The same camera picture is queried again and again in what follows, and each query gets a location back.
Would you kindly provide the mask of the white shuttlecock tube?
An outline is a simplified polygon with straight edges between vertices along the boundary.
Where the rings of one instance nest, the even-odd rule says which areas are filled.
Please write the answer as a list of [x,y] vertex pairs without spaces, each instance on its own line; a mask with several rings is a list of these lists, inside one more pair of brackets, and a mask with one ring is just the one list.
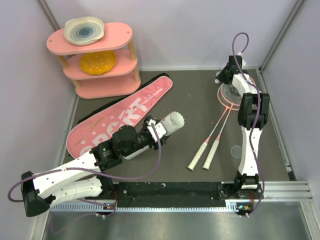
[[[164,123],[165,128],[168,130],[168,134],[171,136],[173,133],[175,133],[181,128],[176,128],[172,126],[169,115],[170,114],[168,114],[166,117],[164,117],[160,121]],[[137,136],[134,139],[131,149],[129,150],[128,153],[125,153],[123,157],[126,160],[131,160],[148,149],[153,149],[153,148],[150,148],[148,146],[147,139],[143,136],[143,133],[140,131],[137,133]]]

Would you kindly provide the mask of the clear round tube lid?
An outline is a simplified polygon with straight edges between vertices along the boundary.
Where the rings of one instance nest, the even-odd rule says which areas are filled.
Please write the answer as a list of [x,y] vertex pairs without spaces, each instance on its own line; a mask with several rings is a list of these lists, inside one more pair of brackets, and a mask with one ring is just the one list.
[[236,159],[240,159],[242,157],[242,149],[240,145],[234,145],[230,150],[231,155]]

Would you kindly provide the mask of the white shuttlecock with black band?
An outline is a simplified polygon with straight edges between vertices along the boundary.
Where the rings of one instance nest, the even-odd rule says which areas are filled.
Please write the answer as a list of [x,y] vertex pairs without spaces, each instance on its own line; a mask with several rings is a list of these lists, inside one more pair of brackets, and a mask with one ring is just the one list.
[[185,119],[181,113],[173,111],[169,114],[171,125],[175,128],[182,128],[185,125]]

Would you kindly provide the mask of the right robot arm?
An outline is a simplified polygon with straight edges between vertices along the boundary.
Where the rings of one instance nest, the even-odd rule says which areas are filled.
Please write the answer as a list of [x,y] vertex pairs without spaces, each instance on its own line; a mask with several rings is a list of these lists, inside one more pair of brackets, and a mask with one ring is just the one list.
[[263,128],[268,122],[270,95],[263,93],[242,69],[241,55],[230,55],[228,62],[216,78],[223,83],[224,96],[238,94],[240,98],[237,121],[242,132],[241,160],[234,179],[233,192],[245,198],[261,188],[258,150]]

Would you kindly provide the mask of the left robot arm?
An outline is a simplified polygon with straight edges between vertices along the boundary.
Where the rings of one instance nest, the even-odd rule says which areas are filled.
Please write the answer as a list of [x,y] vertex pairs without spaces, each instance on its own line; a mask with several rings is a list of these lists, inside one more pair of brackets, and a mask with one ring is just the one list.
[[148,116],[140,131],[124,125],[112,137],[74,160],[42,173],[21,175],[21,195],[25,215],[35,217],[60,203],[83,198],[109,198],[113,177],[105,171],[142,152],[161,151],[170,135],[182,127],[167,115],[162,120]]

